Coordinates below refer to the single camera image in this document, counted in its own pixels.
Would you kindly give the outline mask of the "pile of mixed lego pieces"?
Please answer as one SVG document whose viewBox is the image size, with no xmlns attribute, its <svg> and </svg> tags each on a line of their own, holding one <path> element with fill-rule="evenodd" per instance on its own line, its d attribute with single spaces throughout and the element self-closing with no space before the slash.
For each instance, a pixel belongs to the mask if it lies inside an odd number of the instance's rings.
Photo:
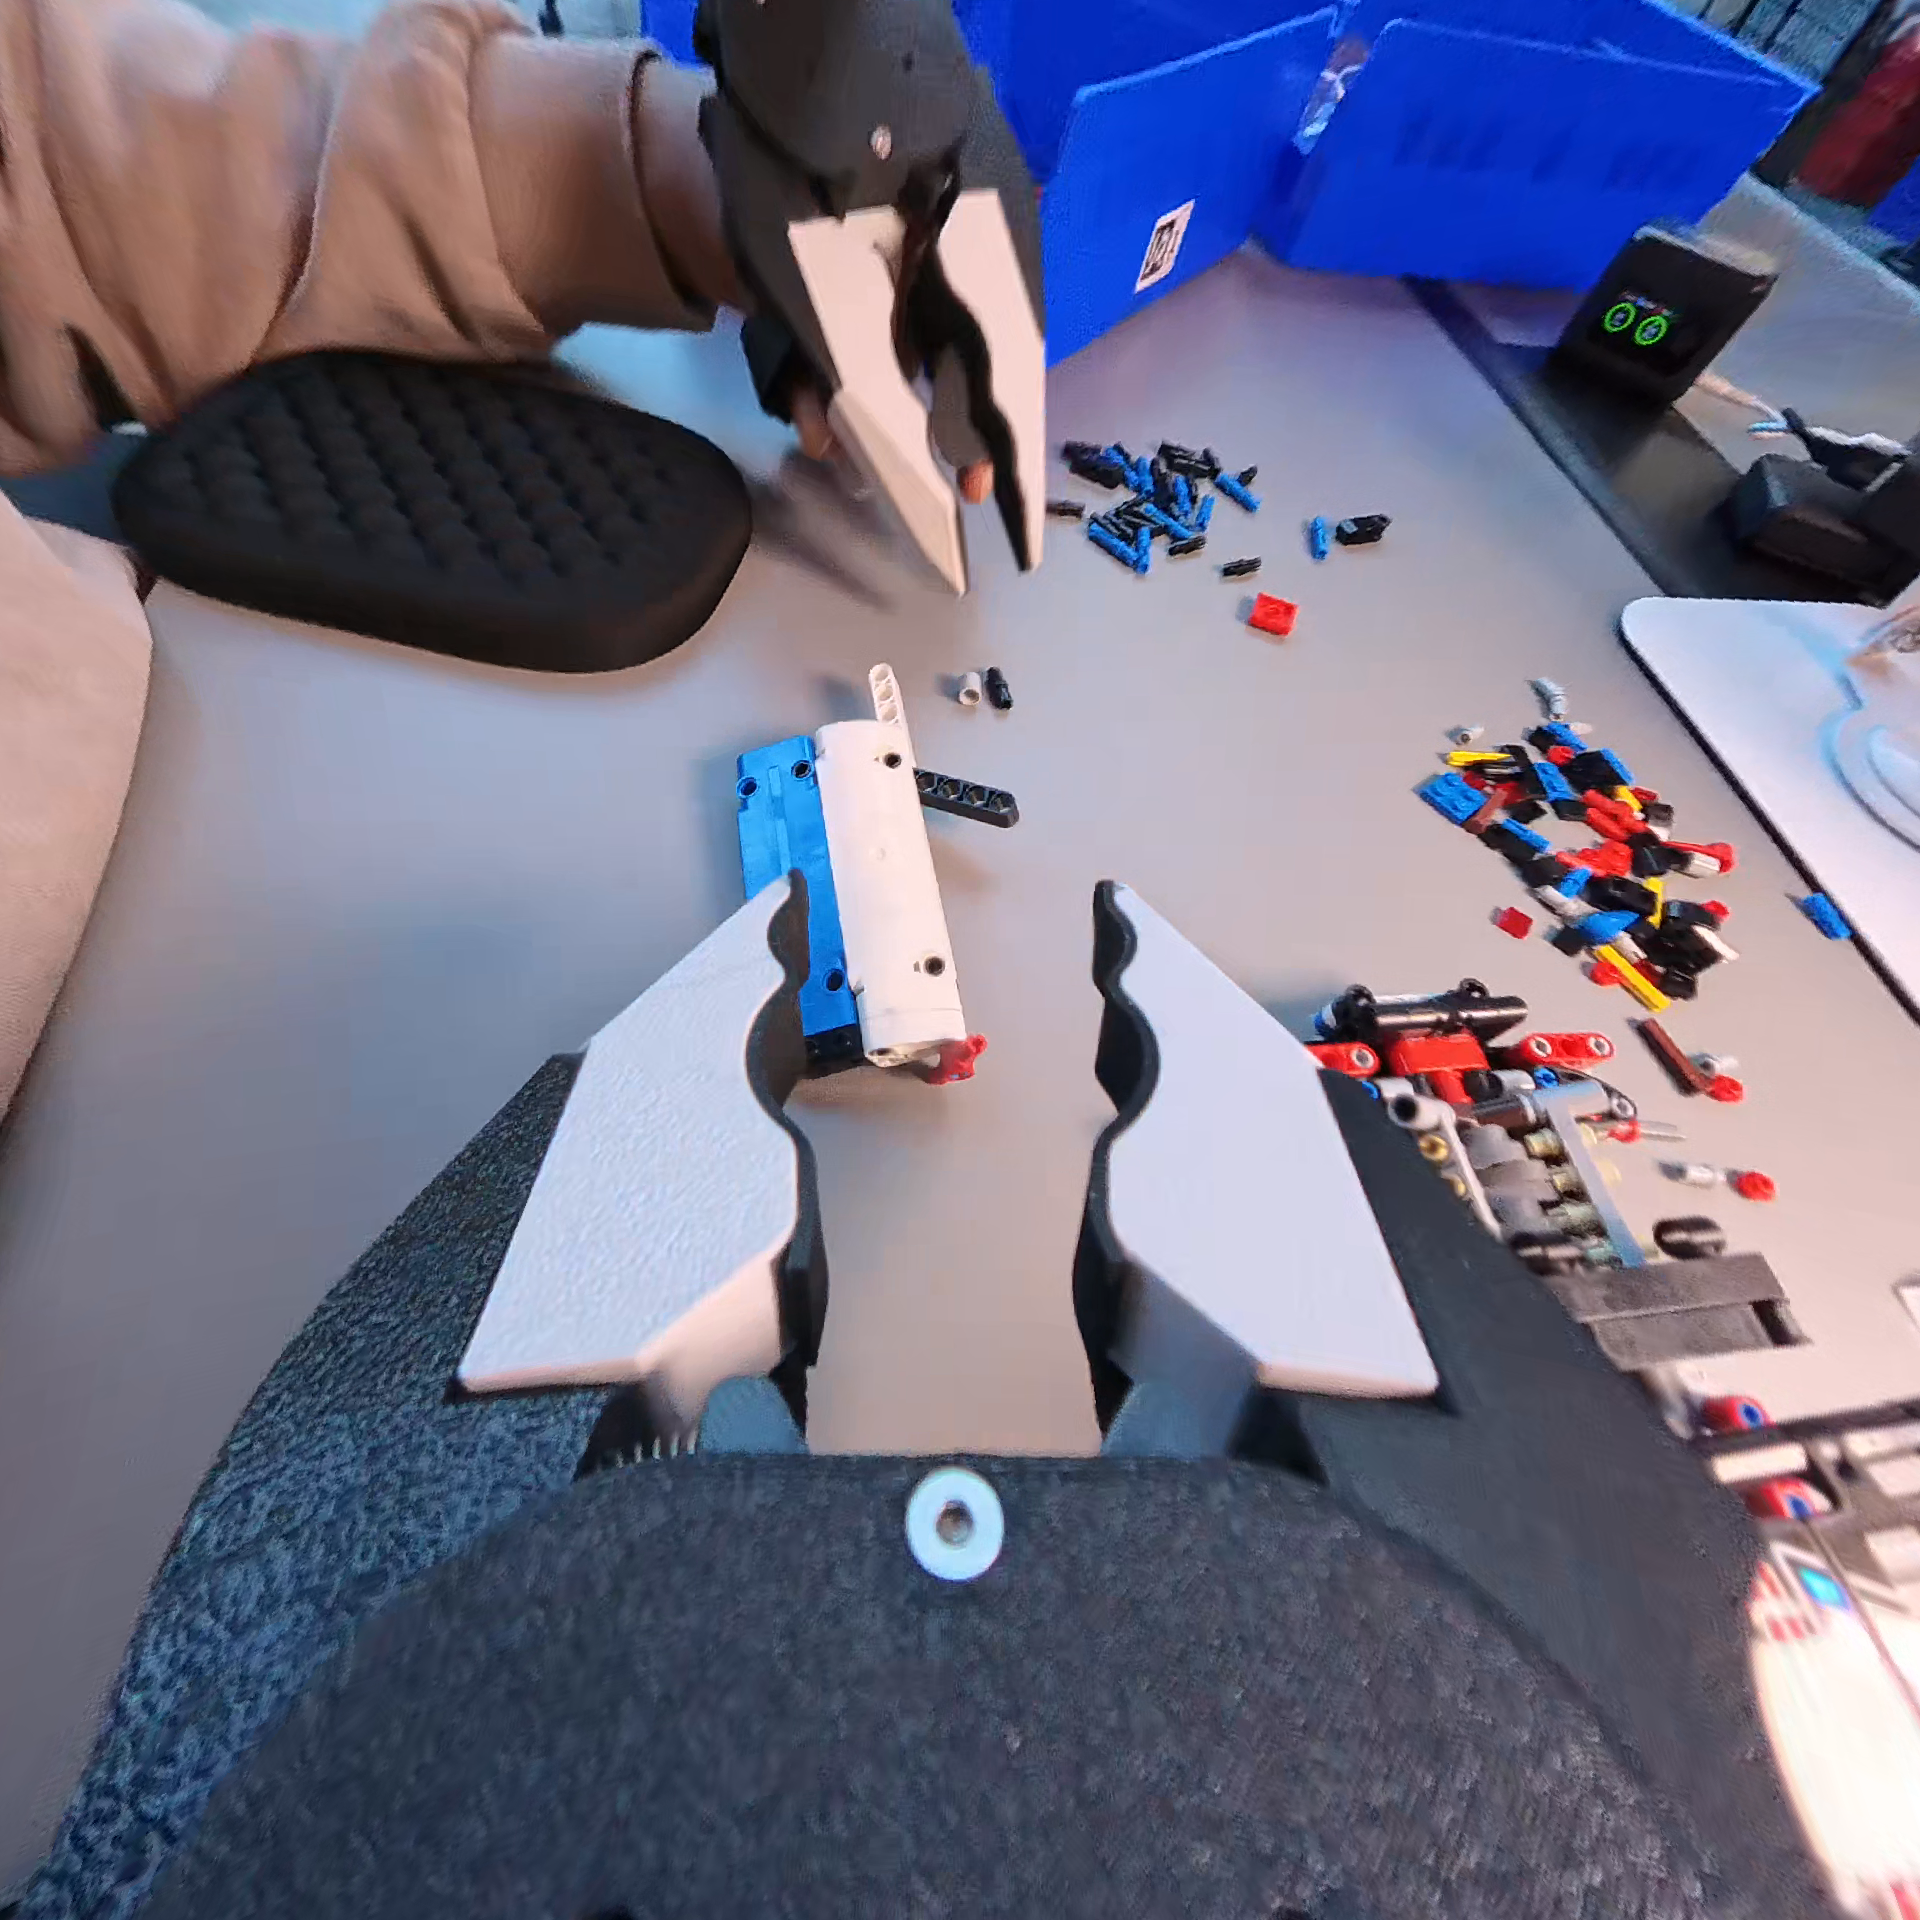
<svg viewBox="0 0 1920 1920">
<path fill-rule="evenodd" d="M 1646 1015 L 1688 1009 L 1740 951 L 1726 887 L 1740 851 L 1690 837 L 1676 804 L 1632 773 L 1563 683 L 1528 685 L 1533 713 L 1518 729 L 1454 725 L 1412 796 L 1508 873 L 1510 905 L 1532 938 L 1592 983 Z"/>
</svg>

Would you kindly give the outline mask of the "black adapter block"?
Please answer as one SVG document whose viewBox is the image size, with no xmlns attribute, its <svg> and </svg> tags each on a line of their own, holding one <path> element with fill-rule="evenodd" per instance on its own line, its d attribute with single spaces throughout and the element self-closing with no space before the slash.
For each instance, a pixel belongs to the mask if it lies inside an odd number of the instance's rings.
<svg viewBox="0 0 1920 1920">
<path fill-rule="evenodd" d="M 1756 555 L 1888 603 L 1917 572 L 1917 450 L 1877 434 L 1844 436 L 1794 412 L 1785 434 L 1803 455 L 1763 452 L 1722 503 L 1733 542 Z"/>
</svg>

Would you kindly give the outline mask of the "black tray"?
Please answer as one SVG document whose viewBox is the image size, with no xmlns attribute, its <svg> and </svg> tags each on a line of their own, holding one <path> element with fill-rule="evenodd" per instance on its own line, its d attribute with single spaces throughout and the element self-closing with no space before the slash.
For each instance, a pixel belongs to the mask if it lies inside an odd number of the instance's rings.
<svg viewBox="0 0 1920 1920">
<path fill-rule="evenodd" d="M 1688 417 L 1561 372 L 1548 347 L 1499 340 L 1452 282 L 1403 277 L 1402 287 L 1668 596 L 1892 607 L 1915 591 L 1915 577 L 1875 589 L 1749 554 L 1724 513 L 1737 469 Z"/>
</svg>

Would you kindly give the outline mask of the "plain blue bin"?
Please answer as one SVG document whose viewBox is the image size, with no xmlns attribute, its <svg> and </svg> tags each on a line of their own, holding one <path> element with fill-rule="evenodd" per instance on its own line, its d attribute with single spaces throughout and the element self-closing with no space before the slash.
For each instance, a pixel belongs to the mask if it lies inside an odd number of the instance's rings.
<svg viewBox="0 0 1920 1920">
<path fill-rule="evenodd" d="M 1358 69 L 1254 219 L 1308 271 L 1574 291 L 1709 213 L 1816 83 L 1668 5 L 1342 5 Z"/>
</svg>

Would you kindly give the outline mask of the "blue and white lego assembly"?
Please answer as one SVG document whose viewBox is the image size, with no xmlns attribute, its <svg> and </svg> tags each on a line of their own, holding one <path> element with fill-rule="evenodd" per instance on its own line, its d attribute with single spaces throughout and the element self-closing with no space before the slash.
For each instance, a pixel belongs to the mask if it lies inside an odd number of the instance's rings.
<svg viewBox="0 0 1920 1920">
<path fill-rule="evenodd" d="M 896 671 L 868 675 L 872 717 L 736 759 L 748 897 L 806 884 L 800 1031 L 816 1074 L 873 1065 L 936 1089 L 969 1081 L 988 1047 L 965 1015 L 926 813 L 1012 827 L 1012 794 L 918 766 Z"/>
</svg>

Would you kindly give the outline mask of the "person's left hand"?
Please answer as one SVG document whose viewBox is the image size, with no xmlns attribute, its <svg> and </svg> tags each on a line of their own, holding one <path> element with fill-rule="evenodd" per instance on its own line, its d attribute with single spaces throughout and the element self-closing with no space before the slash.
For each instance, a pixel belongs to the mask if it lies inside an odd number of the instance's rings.
<svg viewBox="0 0 1920 1920">
<path fill-rule="evenodd" d="M 806 459 L 816 465 L 844 462 L 844 450 L 832 431 L 826 405 L 814 390 L 796 390 L 789 412 L 800 452 Z M 995 491 L 995 466 L 993 462 L 963 465 L 954 471 L 950 479 L 961 499 L 969 505 L 981 505 Z"/>
</svg>

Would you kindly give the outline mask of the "blue bin with white label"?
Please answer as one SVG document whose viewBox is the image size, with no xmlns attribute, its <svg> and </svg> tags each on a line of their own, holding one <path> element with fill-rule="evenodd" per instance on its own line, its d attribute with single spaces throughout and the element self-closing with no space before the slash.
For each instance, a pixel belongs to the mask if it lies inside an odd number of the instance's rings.
<svg viewBox="0 0 1920 1920">
<path fill-rule="evenodd" d="M 950 12 L 1037 185 L 1052 366 L 1249 239 L 1337 36 L 1308 3 Z"/>
</svg>

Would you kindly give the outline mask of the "person's left forearm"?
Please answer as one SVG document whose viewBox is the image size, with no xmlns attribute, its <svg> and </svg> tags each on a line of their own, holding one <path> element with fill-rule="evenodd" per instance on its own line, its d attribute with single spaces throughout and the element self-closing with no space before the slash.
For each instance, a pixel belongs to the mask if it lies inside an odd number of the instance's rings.
<svg viewBox="0 0 1920 1920">
<path fill-rule="evenodd" d="M 282 356 L 538 361 L 746 305 L 707 86 L 645 42 L 508 5 L 392 5 L 355 38 L 2 12 L 5 476 Z"/>
</svg>

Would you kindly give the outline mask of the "black device with green display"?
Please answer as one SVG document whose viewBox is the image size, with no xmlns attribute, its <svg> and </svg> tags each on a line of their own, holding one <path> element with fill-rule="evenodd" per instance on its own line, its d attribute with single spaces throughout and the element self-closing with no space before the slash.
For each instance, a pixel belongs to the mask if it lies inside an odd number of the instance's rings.
<svg viewBox="0 0 1920 1920">
<path fill-rule="evenodd" d="M 1646 223 L 1580 299 L 1548 366 L 1637 405 L 1673 405 L 1761 310 L 1778 277 L 1778 258 L 1747 243 Z"/>
</svg>

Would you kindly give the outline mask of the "lego car chassis assembly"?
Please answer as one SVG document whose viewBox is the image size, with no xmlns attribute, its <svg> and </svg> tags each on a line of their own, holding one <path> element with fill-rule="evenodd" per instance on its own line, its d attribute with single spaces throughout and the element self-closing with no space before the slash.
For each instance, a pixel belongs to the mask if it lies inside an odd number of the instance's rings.
<svg viewBox="0 0 1920 1920">
<path fill-rule="evenodd" d="M 1464 977 L 1438 993 L 1350 983 L 1313 1015 L 1309 1057 L 1355 1081 L 1454 1198 L 1533 1273 L 1622 1373 L 1803 1345 L 1763 1255 L 1716 1218 L 1637 1231 L 1609 1145 L 1657 1134 L 1609 1079 L 1616 1045 L 1537 1026 L 1518 995 Z"/>
</svg>

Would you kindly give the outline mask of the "dark red object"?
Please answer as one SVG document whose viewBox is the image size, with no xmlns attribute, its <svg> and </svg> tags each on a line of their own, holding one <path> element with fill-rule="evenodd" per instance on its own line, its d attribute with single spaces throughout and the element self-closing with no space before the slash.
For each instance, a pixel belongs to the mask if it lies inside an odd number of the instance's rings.
<svg viewBox="0 0 1920 1920">
<path fill-rule="evenodd" d="M 1793 182 L 1824 202 L 1877 207 L 1917 158 L 1917 14 L 1878 47 L 1856 91 L 1816 133 Z"/>
</svg>

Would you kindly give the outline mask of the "blue beam pieces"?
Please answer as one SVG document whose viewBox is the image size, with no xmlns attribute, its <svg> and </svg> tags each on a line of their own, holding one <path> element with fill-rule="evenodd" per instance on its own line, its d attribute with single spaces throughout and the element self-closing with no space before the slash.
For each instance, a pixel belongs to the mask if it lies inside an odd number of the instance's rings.
<svg viewBox="0 0 1920 1920">
<path fill-rule="evenodd" d="M 1212 445 L 1161 442 L 1131 452 L 1117 442 L 1068 439 L 1060 462 L 1092 497 L 1054 497 L 1044 515 L 1074 523 L 1105 555 L 1144 579 L 1156 558 L 1189 561 L 1208 551 L 1217 505 L 1258 515 L 1259 465 L 1234 466 Z"/>
</svg>

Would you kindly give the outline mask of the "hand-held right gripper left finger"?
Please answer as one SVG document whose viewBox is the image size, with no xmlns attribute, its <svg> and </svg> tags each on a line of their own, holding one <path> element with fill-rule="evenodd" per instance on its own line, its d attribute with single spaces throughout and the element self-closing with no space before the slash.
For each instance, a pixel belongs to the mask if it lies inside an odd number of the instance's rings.
<svg viewBox="0 0 1920 1920">
<path fill-rule="evenodd" d="M 806 1371 L 826 1331 L 810 1140 L 810 889 L 771 879 L 586 1045 L 458 1365 L 473 1396 L 708 1396 Z"/>
</svg>

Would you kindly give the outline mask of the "person's beige torso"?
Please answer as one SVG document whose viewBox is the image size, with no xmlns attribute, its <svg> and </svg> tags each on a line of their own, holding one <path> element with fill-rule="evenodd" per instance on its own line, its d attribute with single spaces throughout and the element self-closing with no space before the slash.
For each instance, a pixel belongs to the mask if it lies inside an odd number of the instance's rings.
<svg viewBox="0 0 1920 1920">
<path fill-rule="evenodd" d="M 2 1107 L 74 966 L 153 671 L 128 555 L 2 503 Z"/>
</svg>

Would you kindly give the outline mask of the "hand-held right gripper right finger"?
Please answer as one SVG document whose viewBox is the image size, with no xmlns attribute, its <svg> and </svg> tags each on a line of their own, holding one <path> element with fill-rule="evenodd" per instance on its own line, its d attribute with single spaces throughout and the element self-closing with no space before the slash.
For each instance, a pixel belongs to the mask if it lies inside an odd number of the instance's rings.
<svg viewBox="0 0 1920 1920">
<path fill-rule="evenodd" d="M 1105 1449 L 1233 1449 L 1275 1396 L 1428 1403 L 1438 1370 L 1325 1077 L 1163 915 L 1092 892 L 1094 1135 L 1073 1258 Z"/>
</svg>

